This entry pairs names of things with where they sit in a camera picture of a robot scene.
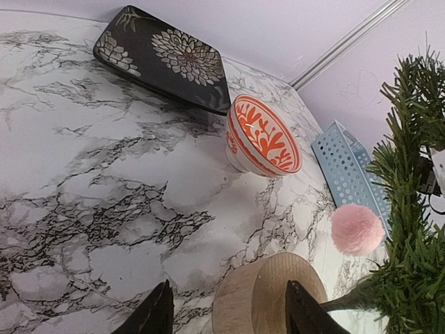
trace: blue metal basket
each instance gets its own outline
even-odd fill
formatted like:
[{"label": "blue metal basket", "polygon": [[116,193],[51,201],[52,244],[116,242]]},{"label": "blue metal basket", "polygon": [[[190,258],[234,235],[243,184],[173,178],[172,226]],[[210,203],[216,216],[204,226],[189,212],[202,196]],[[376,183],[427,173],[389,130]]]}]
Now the blue metal basket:
[{"label": "blue metal basket", "polygon": [[382,183],[382,180],[366,172],[371,158],[364,146],[337,121],[311,146],[335,205],[357,204],[369,207],[382,219],[387,238],[391,239],[388,224],[391,204],[385,200],[383,187],[373,184]]}]

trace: orange leaf pattern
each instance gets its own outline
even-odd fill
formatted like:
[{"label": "orange leaf pattern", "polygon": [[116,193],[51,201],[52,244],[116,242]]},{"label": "orange leaf pattern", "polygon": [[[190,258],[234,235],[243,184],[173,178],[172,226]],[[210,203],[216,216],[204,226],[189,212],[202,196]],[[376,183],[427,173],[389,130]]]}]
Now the orange leaf pattern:
[{"label": "orange leaf pattern", "polygon": [[234,155],[236,155],[236,153],[238,153],[238,148],[237,148],[236,143],[235,143],[235,138],[232,136],[232,134],[230,132],[227,132],[225,138],[226,138],[226,141],[227,141],[227,144],[229,146],[230,151]]},{"label": "orange leaf pattern", "polygon": [[286,144],[282,141],[284,134],[281,129],[269,125],[261,112],[257,112],[256,106],[248,103],[238,105],[235,112],[245,135],[263,157],[281,169],[292,167],[291,153],[287,152]]}]

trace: bowl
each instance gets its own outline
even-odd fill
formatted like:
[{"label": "bowl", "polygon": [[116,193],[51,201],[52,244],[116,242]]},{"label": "bowl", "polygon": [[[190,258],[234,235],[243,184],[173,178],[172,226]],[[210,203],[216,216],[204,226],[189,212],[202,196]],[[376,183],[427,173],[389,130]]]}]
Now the bowl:
[{"label": "bowl", "polygon": [[225,154],[237,170],[279,177],[301,169],[301,153],[292,133],[257,98],[239,95],[230,106],[225,129]]}]

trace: pink fluffy ball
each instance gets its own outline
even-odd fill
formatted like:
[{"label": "pink fluffy ball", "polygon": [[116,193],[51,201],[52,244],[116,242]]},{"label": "pink fluffy ball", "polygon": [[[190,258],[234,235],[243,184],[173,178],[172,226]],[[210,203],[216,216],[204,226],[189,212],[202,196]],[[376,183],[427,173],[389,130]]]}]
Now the pink fluffy ball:
[{"label": "pink fluffy ball", "polygon": [[332,239],[344,255],[367,255],[384,236],[382,221],[368,207],[343,205],[332,215]]}]

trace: artificial pine branch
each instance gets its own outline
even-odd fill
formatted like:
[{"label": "artificial pine branch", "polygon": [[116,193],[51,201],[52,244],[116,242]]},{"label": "artificial pine branch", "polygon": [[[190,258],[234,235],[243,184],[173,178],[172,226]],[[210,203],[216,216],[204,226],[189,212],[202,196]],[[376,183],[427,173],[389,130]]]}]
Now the artificial pine branch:
[{"label": "artificial pine branch", "polygon": [[394,85],[382,94],[393,104],[392,136],[374,149],[369,172],[381,177],[391,203],[389,257],[329,310],[373,308],[388,316],[388,334],[445,333],[445,231],[435,228],[418,190],[422,145],[445,149],[445,67],[438,54],[399,59]]}]

